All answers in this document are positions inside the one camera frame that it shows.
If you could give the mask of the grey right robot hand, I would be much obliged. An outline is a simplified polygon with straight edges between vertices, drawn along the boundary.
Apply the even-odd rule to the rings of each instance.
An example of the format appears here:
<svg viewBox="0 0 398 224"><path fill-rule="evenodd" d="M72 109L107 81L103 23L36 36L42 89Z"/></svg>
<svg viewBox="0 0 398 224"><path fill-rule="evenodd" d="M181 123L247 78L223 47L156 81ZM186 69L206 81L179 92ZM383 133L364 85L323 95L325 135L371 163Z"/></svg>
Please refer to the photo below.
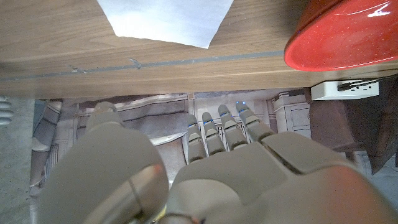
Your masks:
<svg viewBox="0 0 398 224"><path fill-rule="evenodd" d="M1 95L1 126L5 126L11 123L14 112L11 110L12 104L8 102L8 97Z"/></svg>

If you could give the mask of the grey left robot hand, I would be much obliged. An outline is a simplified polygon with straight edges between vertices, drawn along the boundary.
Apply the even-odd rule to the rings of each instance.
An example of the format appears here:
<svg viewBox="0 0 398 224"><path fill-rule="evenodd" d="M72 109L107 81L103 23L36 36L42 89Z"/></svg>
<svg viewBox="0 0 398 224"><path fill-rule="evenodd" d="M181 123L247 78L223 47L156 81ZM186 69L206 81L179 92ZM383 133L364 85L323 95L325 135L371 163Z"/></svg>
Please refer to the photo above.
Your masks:
<svg viewBox="0 0 398 224"><path fill-rule="evenodd" d="M296 133L275 133L243 102L194 116L189 161L173 182L149 139L98 103L85 135L55 166L39 195L39 223L396 223L397 212L358 168Z"/></svg>

